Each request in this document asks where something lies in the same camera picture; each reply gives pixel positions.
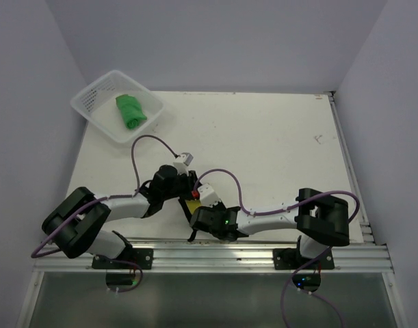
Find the black mounting bracket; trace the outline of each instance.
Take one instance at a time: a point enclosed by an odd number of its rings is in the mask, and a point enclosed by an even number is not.
[[[310,259],[299,257],[295,248],[276,248],[272,250],[272,260],[276,270],[295,270]],[[335,268],[331,250],[304,270],[318,270],[319,265],[321,265],[321,270],[333,270]]]
[[[142,270],[150,270],[153,266],[154,251],[152,248],[133,248],[131,250],[131,258],[135,263],[142,268]],[[92,269],[105,270],[123,270],[132,269],[128,264],[110,262],[104,258],[93,258]]]

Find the white tabletop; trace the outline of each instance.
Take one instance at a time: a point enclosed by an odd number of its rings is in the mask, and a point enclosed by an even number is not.
[[[190,152],[190,169],[198,175],[215,167],[239,179],[246,207],[269,206],[294,200],[298,189],[350,191],[328,97],[304,94],[216,92],[156,92],[167,104],[147,133],[164,139],[175,152]],[[141,181],[158,167],[172,164],[172,155],[152,139],[135,148]],[[209,182],[227,207],[237,206],[231,178],[214,173]],[[68,192],[80,186],[93,193],[131,193],[135,176],[129,148],[117,148],[89,124],[83,138]],[[354,202],[349,197],[350,211]],[[126,237],[187,239],[192,230],[176,200],[146,219],[108,222],[106,230]],[[296,241],[297,230],[273,230],[245,238],[253,241]],[[196,240],[212,240],[199,232]],[[358,219],[350,224],[350,240],[362,243]]]

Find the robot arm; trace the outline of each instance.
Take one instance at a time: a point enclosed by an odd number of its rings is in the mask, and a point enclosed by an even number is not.
[[[329,246],[350,243],[348,203],[345,200],[329,195],[302,206],[292,206],[295,201],[299,204],[320,194],[313,189],[300,189],[298,197],[290,202],[247,211],[240,207],[225,208],[208,184],[200,186],[198,194],[203,206],[196,209],[190,225],[221,240],[236,241],[265,230],[297,229],[306,235],[298,241],[297,257],[301,258],[314,258]],[[291,209],[286,207],[282,213],[274,213],[279,212],[284,204],[291,204]]]
[[[150,217],[172,198],[192,200],[192,187],[197,177],[194,171],[187,171],[191,161],[191,154],[178,155],[173,165],[161,166],[153,179],[145,182],[135,195],[106,196],[79,187],[44,220],[42,230],[49,236],[60,229],[53,241],[68,258],[90,253],[132,261],[131,244],[117,232],[102,230],[103,224],[127,217]],[[67,222],[82,206],[94,202]]]

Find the green cloth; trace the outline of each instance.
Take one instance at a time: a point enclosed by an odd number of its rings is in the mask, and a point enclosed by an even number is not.
[[[143,114],[140,102],[127,94],[116,97],[116,105],[120,110],[125,126],[132,130],[139,126],[140,121],[145,121],[147,117]]]

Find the white plastic basket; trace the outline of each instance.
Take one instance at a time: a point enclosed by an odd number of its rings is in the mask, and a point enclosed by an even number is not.
[[[133,130],[127,129],[116,106],[116,97],[121,94],[136,97],[148,118]],[[82,89],[73,97],[70,105],[108,137],[124,146],[130,146],[165,107],[160,98],[118,70],[108,72]]]

